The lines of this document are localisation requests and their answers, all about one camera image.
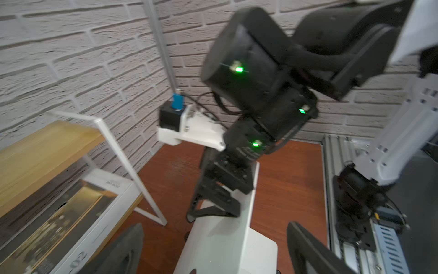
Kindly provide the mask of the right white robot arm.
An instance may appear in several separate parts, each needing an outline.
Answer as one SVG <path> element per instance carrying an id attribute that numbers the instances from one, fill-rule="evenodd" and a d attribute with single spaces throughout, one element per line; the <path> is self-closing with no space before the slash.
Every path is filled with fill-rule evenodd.
<path id="1" fill-rule="evenodd" d="M 290 37 L 262 8 L 237 11 L 206 56 L 201 80 L 219 106 L 236 106 L 238 120 L 223 135 L 224 151 L 204 154 L 188 221 L 239 217 L 231 192 L 253 191 L 251 165 L 318 117 L 317 92 L 340 101 L 414 53 L 419 73 L 409 97 L 337 177 L 335 228 L 344 242 L 360 242 L 407 162 L 438 133 L 438 3 L 350 1 L 308 14 Z"/>

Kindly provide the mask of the silver laptop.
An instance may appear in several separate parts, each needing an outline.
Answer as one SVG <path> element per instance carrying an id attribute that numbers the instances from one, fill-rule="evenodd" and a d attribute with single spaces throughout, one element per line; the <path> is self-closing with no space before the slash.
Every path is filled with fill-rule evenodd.
<path id="1" fill-rule="evenodd" d="M 238 218 L 196 219 L 175 267 L 176 274 L 275 274 L 278 245 L 250 227 L 256 191 L 232 197 L 241 203 Z"/>

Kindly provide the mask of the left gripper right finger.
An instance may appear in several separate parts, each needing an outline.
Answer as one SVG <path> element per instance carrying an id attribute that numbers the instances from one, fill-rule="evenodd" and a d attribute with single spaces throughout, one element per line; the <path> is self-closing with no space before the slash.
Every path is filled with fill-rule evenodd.
<path id="1" fill-rule="evenodd" d="M 352 274 L 353 270 L 297 222 L 287 226 L 287 247 L 297 274 Z"/>

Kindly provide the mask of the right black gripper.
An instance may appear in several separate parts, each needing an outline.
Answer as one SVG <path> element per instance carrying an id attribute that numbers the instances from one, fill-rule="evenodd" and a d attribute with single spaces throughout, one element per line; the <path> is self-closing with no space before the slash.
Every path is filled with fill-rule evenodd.
<path id="1" fill-rule="evenodd" d="M 188 223 L 207 216 L 240 217 L 240 202 L 217 182 L 230 190 L 249 194 L 254 190 L 251 166 L 241 166 L 232 162 L 224 152 L 208 150 L 204 153 L 204 175 L 207 178 L 200 178 L 195 187 L 186 215 Z M 212 205 L 198 208 L 198 204 L 203 200 L 211 202 Z"/>

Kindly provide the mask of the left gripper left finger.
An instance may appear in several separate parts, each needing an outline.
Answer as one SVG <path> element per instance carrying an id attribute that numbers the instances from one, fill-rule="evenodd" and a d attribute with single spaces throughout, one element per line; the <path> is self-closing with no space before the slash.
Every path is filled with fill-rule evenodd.
<path id="1" fill-rule="evenodd" d="M 138 223 L 87 263 L 78 274 L 135 274 L 143 250 L 144 231 Z"/>

